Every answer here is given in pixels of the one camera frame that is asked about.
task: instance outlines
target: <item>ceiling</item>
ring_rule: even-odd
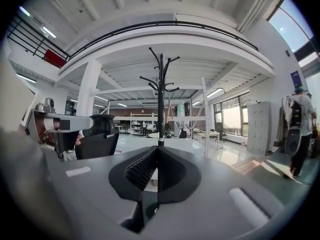
[[[84,46],[86,43],[126,26],[152,22],[175,20],[176,13],[205,16],[217,20],[217,15],[227,19],[236,28],[246,17],[254,5],[255,0],[27,0],[22,6],[32,15],[24,17],[33,27],[39,29],[33,17],[42,22],[52,31],[56,38],[49,36],[54,43],[65,49],[69,54]],[[232,61],[201,55],[199,52],[180,53],[174,48],[165,49],[165,58],[178,53],[180,59],[170,64],[166,82],[174,82],[175,86],[201,86],[201,77],[205,78],[207,87],[213,79],[221,73]],[[157,61],[150,53],[124,57],[121,61],[103,63],[102,71],[111,77],[117,88],[134,88],[148,86],[139,76],[158,81],[159,72],[154,67]],[[77,99],[86,65],[77,68],[66,80],[73,85],[69,89],[69,97]],[[229,92],[259,74],[251,72],[241,65],[233,69],[228,75],[214,86]],[[116,89],[114,85],[99,77],[97,86],[101,91]],[[189,99],[197,90],[180,89],[170,93],[174,102]],[[123,101],[124,104],[140,104],[141,107],[155,106],[157,99],[155,91],[140,90],[131,92],[117,92],[99,95],[109,101]]]
[[[240,24],[255,0],[27,0],[23,7],[57,37],[69,53],[113,30],[151,21],[175,20],[175,13],[217,20],[217,13]],[[26,17],[29,23],[40,28]]]

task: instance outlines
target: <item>floor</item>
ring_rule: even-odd
[[[135,149],[157,145],[155,138],[143,138],[136,135],[120,134],[116,146],[116,154],[125,153]],[[171,138],[165,140],[165,146],[181,149],[196,155],[204,155],[204,141],[199,143],[193,139]],[[220,141],[217,149],[217,142],[210,139],[208,157],[219,160],[238,172],[252,178],[258,184],[269,190],[284,205],[287,205],[293,199],[303,195],[318,172],[319,159],[307,159],[303,165],[299,178],[285,179],[284,174],[290,175],[290,158],[284,153],[276,151],[267,156],[258,156],[247,152],[245,146],[226,141]],[[151,182],[145,189],[146,191],[156,192],[157,187]]]

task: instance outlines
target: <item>column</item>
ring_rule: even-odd
[[[94,96],[90,96],[90,93],[96,89],[101,67],[101,63],[96,59],[86,65],[76,105],[77,116],[89,117],[93,113]]]

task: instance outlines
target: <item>red object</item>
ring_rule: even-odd
[[[65,59],[61,58],[59,55],[57,55],[51,50],[47,50],[43,58],[46,62],[56,66],[59,69],[61,69],[63,65],[67,63]]]

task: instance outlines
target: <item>white locker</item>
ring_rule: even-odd
[[[265,156],[269,151],[271,136],[271,104],[264,101],[248,105],[248,141],[246,150]]]

